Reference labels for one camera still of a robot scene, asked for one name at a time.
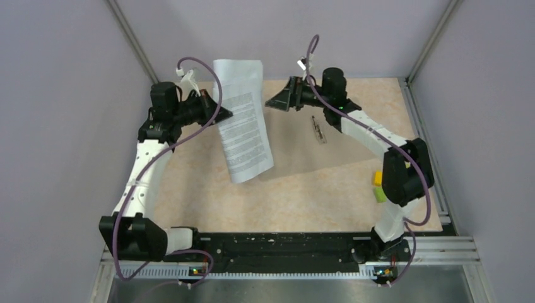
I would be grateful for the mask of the printed white paper sheets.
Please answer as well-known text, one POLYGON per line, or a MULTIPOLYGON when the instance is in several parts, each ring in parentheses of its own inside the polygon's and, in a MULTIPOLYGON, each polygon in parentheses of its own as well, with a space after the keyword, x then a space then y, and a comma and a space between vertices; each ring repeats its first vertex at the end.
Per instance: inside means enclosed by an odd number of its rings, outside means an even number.
POLYGON ((230 180, 249 181, 274 166, 262 108, 260 60, 217 59, 213 67, 222 84, 222 106, 231 118, 218 123, 230 180))

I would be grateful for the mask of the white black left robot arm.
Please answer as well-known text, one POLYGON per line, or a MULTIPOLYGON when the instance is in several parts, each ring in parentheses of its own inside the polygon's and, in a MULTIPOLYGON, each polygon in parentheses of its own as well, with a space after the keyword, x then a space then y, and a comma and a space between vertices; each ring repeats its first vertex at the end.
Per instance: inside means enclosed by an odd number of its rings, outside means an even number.
POLYGON ((176 147, 193 139, 182 137, 182 129, 198 124, 206 129, 232 117, 231 110, 213 100, 205 90, 190 90, 182 100, 182 89, 172 82, 151 87, 148 117, 138 130, 136 157, 121 200, 109 216, 102 216, 98 229, 117 261, 161 261, 173 250, 188 261, 198 259, 202 244, 186 237, 169 242, 169 232, 151 218, 163 173, 176 147))

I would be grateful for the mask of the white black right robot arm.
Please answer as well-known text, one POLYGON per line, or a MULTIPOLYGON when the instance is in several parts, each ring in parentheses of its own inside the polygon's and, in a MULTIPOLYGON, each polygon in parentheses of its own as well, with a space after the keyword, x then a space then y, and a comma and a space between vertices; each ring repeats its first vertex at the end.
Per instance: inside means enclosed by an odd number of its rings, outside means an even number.
POLYGON ((407 225, 424 226, 431 218, 430 188, 435 181, 428 146, 421 138, 409 140, 374 121, 349 98, 346 87, 343 71, 327 68, 320 85, 309 74, 291 76, 265 105, 284 112, 307 105, 320 107, 328 125, 382 159, 381 187, 387 201, 372 229, 376 239, 370 243, 370 252, 378 260, 387 260, 407 225))

